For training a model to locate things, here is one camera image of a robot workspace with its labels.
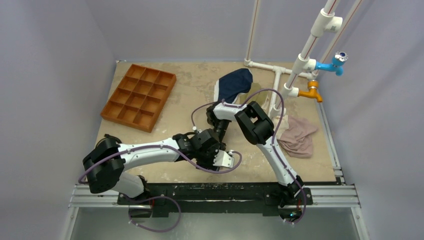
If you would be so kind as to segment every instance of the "crumpled cloth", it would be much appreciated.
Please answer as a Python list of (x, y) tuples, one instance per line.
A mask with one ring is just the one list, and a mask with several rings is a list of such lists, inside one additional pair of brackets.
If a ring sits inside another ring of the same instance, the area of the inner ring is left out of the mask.
[(314, 152), (312, 134), (318, 131), (318, 127), (312, 125), (306, 118), (294, 116), (288, 116), (287, 122), (288, 128), (277, 139), (279, 145), (290, 157), (300, 159), (312, 157)]

